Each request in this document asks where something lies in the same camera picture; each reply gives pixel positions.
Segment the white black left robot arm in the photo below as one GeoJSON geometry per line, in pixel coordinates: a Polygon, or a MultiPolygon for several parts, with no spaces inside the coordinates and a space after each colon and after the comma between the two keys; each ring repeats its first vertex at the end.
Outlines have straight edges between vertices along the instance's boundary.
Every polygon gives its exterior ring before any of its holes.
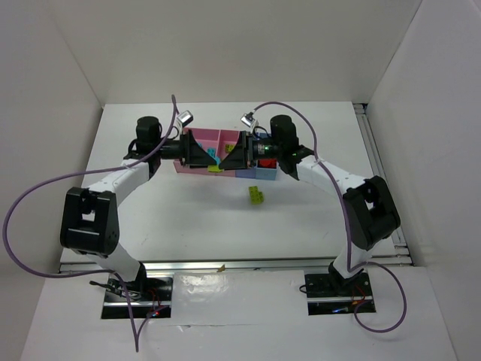
{"type": "Polygon", "coordinates": [[[149,286],[147,271],[120,243],[118,207],[154,176],[163,159],[178,159],[200,168],[216,164],[191,131],[180,133],[176,139],[162,136],[161,131],[158,118],[139,118],[136,137],[120,169],[86,188],[72,187],[62,215],[61,245],[118,274],[127,289],[138,294],[149,286]]]}

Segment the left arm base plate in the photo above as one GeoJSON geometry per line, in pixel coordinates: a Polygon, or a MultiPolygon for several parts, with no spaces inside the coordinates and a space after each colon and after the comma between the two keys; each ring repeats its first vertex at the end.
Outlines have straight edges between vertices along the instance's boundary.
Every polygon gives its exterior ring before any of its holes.
{"type": "MultiPolygon", "coordinates": [[[[172,277],[149,278],[147,288],[142,292],[134,291],[128,285],[133,318],[143,319],[148,314],[152,314],[154,319],[170,318],[173,283],[172,277]]],[[[116,278],[108,278],[103,284],[96,281],[89,284],[104,290],[102,320],[129,318],[126,293],[116,278]]]]}

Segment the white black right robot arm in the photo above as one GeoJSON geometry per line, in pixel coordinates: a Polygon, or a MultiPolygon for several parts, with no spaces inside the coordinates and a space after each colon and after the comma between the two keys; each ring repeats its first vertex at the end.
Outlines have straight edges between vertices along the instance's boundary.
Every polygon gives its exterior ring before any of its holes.
{"type": "Polygon", "coordinates": [[[266,138],[258,138],[254,132],[240,132],[236,145],[219,168],[240,170],[264,159],[274,159],[288,176],[339,200],[348,223],[348,241],[329,265],[328,279],[334,290],[344,290],[359,277],[377,243],[389,238],[401,225],[388,185],[380,176],[364,178],[350,174],[316,157],[313,150],[300,143],[295,124],[287,115],[273,117],[270,127],[266,138]]]}

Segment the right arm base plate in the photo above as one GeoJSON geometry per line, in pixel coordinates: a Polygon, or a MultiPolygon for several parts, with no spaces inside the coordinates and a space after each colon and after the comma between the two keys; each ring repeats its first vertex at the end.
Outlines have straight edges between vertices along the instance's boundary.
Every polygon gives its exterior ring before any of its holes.
{"type": "Polygon", "coordinates": [[[306,274],[298,289],[307,297],[310,316],[353,314],[356,307],[359,313],[376,312],[367,272],[340,290],[331,285],[328,274],[306,274]]]}

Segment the green teal lego stack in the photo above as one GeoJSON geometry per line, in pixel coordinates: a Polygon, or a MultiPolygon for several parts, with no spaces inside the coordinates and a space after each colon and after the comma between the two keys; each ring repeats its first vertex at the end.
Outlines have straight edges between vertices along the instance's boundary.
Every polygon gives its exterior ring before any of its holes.
{"type": "Polygon", "coordinates": [[[221,173],[223,170],[218,165],[209,165],[207,170],[211,173],[221,173]]]}

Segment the green long lego brick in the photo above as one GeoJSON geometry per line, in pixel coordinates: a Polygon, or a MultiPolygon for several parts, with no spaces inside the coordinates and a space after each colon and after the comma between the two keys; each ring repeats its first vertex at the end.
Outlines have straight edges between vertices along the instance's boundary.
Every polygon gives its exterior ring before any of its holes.
{"type": "Polygon", "coordinates": [[[252,205],[260,205],[264,201],[263,192],[259,190],[257,186],[248,187],[250,203],[252,205]]]}

